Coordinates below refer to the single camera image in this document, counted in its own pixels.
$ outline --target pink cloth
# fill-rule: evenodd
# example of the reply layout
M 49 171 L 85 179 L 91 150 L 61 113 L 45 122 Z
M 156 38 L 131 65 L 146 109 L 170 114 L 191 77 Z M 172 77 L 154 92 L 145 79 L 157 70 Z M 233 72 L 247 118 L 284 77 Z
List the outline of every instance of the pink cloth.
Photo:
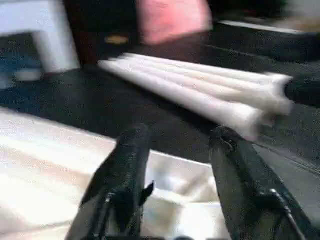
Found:
M 145 44 L 205 31 L 211 25 L 206 0 L 138 0 L 138 8 Z

